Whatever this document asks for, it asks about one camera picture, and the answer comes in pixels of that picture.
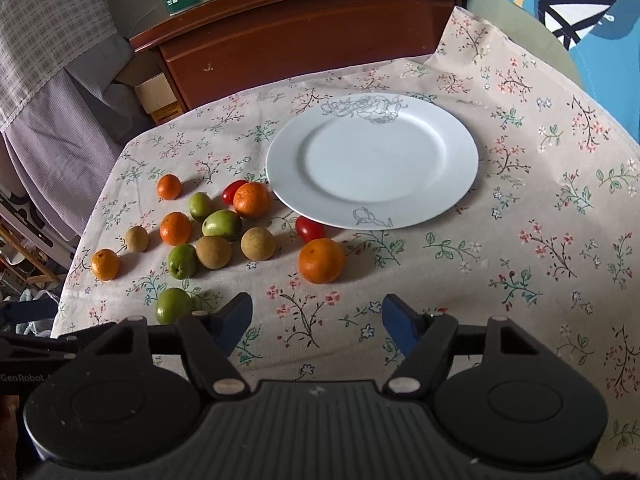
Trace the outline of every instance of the pink flower pattern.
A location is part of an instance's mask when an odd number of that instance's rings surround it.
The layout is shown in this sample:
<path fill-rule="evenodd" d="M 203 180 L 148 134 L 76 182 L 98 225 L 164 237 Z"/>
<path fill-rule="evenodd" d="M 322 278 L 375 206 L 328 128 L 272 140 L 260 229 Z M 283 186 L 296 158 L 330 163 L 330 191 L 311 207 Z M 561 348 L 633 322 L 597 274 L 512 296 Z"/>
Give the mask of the pink flower pattern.
<path fill-rule="evenodd" d="M 398 293 L 418 312 L 435 314 L 448 308 L 448 314 L 463 320 L 464 307 L 457 294 L 472 291 L 480 316 L 508 315 L 529 331 L 535 325 L 534 334 L 540 340 L 558 349 L 562 359 L 594 382 L 612 413 L 608 438 L 615 434 L 615 420 L 620 420 L 620 430 L 624 424 L 631 428 L 637 417 L 628 407 L 640 392 L 634 361 L 640 356 L 636 330 L 640 314 L 633 304 L 640 294 L 640 250 L 634 246 L 638 237 L 631 236 L 638 223 L 637 215 L 631 213 L 637 205 L 633 200 L 638 200 L 633 194 L 640 187 L 636 162 L 640 153 L 637 147 L 621 143 L 626 134 L 590 97 L 578 89 L 573 94 L 572 88 L 553 86 L 549 70 L 532 61 L 527 64 L 519 48 L 508 40 L 498 44 L 496 37 L 491 25 L 456 10 L 443 35 L 446 51 L 424 65 L 413 64 L 424 68 L 420 77 L 416 73 L 402 78 L 406 60 L 399 60 L 375 69 L 366 66 L 350 75 L 289 81 L 205 105 L 130 142 L 127 156 L 118 159 L 114 172 L 119 176 L 135 160 L 142 173 L 135 186 L 124 186 L 122 181 L 115 185 L 111 179 L 100 195 L 98 215 L 90 220 L 69 268 L 56 333 L 132 314 L 142 314 L 153 324 L 157 298 L 171 287 L 188 290 L 193 298 L 209 290 L 220 293 L 223 299 L 218 307 L 246 291 L 254 301 L 254 330 L 247 332 L 241 346 L 254 357 L 239 369 L 247 370 L 248 378 L 281 362 L 287 363 L 290 375 L 287 367 L 278 368 L 283 370 L 279 379 L 293 380 L 300 367 L 309 364 L 315 375 L 307 374 L 303 381 L 328 380 L 330 358 L 336 354 L 359 367 L 354 377 L 380 380 L 402 360 L 383 329 L 380 305 L 387 292 Z M 311 107 L 319 112 L 330 96 L 385 91 L 420 98 L 458 117 L 478 147 L 479 178 L 455 209 L 425 225 L 384 231 L 370 231 L 366 224 L 356 230 L 327 229 L 345 253 L 349 245 L 353 247 L 343 274 L 333 283 L 311 284 L 295 272 L 303 243 L 294 231 L 288 236 L 292 222 L 281 227 L 284 221 L 278 218 L 297 214 L 275 196 L 267 216 L 243 220 L 245 229 L 264 226 L 278 239 L 280 251 L 268 261 L 251 262 L 253 267 L 247 267 L 248 260 L 234 242 L 233 260 L 227 267 L 176 280 L 160 266 L 169 247 L 152 245 L 145 253 L 133 254 L 121 245 L 131 225 L 140 224 L 154 236 L 164 215 L 174 210 L 188 213 L 194 190 L 217 198 L 238 178 L 264 181 L 270 143 L 297 112 Z M 261 142 L 255 142 L 257 134 L 244 137 L 268 121 L 268 133 L 260 137 Z M 549 137 L 551 126 L 554 137 Z M 544 131 L 546 151 L 538 150 L 543 135 L 539 128 Z M 593 206 L 586 214 L 576 211 L 567 196 L 562 197 L 559 210 L 553 208 L 565 170 L 569 170 L 572 192 L 588 197 L 585 200 Z M 155 193 L 158 176 L 168 173 L 190 182 L 173 202 L 159 201 Z M 610 188 L 613 181 L 621 187 Z M 507 200 L 508 196 L 517 202 Z M 137 202 L 107 230 L 100 211 L 114 200 L 119 205 Z M 373 207 L 370 210 L 377 215 Z M 438 259 L 431 255 L 425 260 L 428 230 L 434 231 L 440 245 Z M 482 250 L 474 252 L 471 240 L 478 247 L 481 243 Z M 121 275 L 112 282 L 97 282 L 91 272 L 92 254 L 100 248 L 111 248 L 122 258 Z M 394 261 L 377 266 L 375 257 L 386 257 L 387 249 L 390 254 L 394 251 Z M 487 286 L 490 279 L 495 287 Z M 578 290 L 582 299 L 576 304 L 572 294 Z M 351 317 L 338 321 L 345 314 Z M 558 333 L 557 328 L 568 322 L 572 331 Z M 549 325 L 552 333 L 545 332 Z M 361 336 L 363 329 L 367 338 Z M 238 350 L 230 360 L 240 364 Z M 619 439 L 612 439 L 607 450 L 615 448 Z M 617 460 L 640 468 L 640 455 L 633 458 L 630 447 L 622 446 Z"/>

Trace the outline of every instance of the blue fabric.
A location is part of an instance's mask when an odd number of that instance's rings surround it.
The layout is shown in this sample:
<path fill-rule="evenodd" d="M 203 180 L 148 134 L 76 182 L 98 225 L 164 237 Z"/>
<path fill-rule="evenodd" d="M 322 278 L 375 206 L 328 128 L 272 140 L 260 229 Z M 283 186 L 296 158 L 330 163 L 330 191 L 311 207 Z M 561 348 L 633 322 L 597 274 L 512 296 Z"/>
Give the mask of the blue fabric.
<path fill-rule="evenodd" d="M 31 301 L 7 301 L 0 310 L 0 319 L 18 324 L 39 319 L 53 319 L 58 313 L 58 304 L 49 296 Z"/>
<path fill-rule="evenodd" d="M 409 355 L 420 342 L 412 318 L 391 298 L 382 302 L 382 324 L 402 355 Z"/>
<path fill-rule="evenodd" d="M 524 0 L 522 8 L 538 18 L 539 2 Z M 640 142 L 639 14 L 640 0 L 617 0 L 569 54 L 585 92 Z"/>

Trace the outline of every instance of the green fruit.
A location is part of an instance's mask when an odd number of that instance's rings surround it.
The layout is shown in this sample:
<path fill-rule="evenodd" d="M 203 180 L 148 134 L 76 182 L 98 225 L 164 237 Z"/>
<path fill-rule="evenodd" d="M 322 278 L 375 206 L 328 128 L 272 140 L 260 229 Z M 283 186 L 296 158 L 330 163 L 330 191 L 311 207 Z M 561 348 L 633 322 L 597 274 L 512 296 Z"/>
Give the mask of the green fruit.
<path fill-rule="evenodd" d="M 221 269 L 231 259 L 231 244 L 220 236 L 203 236 L 196 243 L 196 254 L 207 269 Z"/>
<path fill-rule="evenodd" d="M 264 227 L 252 227 L 242 236 L 240 248 L 252 262 L 261 262 L 273 256 L 276 238 Z"/>
<path fill-rule="evenodd" d="M 168 288 L 158 297 L 156 319 L 162 325 L 169 325 L 192 310 L 193 300 L 186 292 L 181 288 Z"/>
<path fill-rule="evenodd" d="M 222 236 L 227 240 L 237 240 L 242 231 L 242 219 L 238 213 L 222 209 L 207 216 L 202 223 L 202 234 L 205 236 Z"/>
<path fill-rule="evenodd" d="M 196 248 L 190 244 L 175 246 L 171 249 L 166 261 L 169 265 L 169 273 L 176 280 L 186 280 L 198 270 Z"/>
<path fill-rule="evenodd" d="M 204 220 L 213 213 L 213 202 L 206 193 L 198 192 L 191 195 L 189 199 L 189 211 L 196 220 Z"/>

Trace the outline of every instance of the white plate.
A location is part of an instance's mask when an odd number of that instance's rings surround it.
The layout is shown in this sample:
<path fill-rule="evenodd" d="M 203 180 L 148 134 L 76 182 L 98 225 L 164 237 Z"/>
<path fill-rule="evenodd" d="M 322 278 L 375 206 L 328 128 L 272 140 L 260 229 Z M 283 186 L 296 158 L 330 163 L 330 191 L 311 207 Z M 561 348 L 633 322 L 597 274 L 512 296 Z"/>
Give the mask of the white plate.
<path fill-rule="evenodd" d="M 267 178 L 295 212 L 345 229 L 391 229 L 454 206 L 478 150 L 454 116 L 413 97 L 331 99 L 293 118 L 267 154 Z"/>

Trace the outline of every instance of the checkered cloth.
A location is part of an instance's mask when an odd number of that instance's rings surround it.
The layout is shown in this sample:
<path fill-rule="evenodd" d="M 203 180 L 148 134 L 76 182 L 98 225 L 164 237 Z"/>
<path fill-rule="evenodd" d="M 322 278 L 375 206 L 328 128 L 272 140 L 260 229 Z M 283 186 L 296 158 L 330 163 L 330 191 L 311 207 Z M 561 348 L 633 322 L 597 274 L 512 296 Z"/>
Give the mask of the checkered cloth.
<path fill-rule="evenodd" d="M 106 0 L 0 0 L 0 132 L 52 76 L 115 33 Z"/>

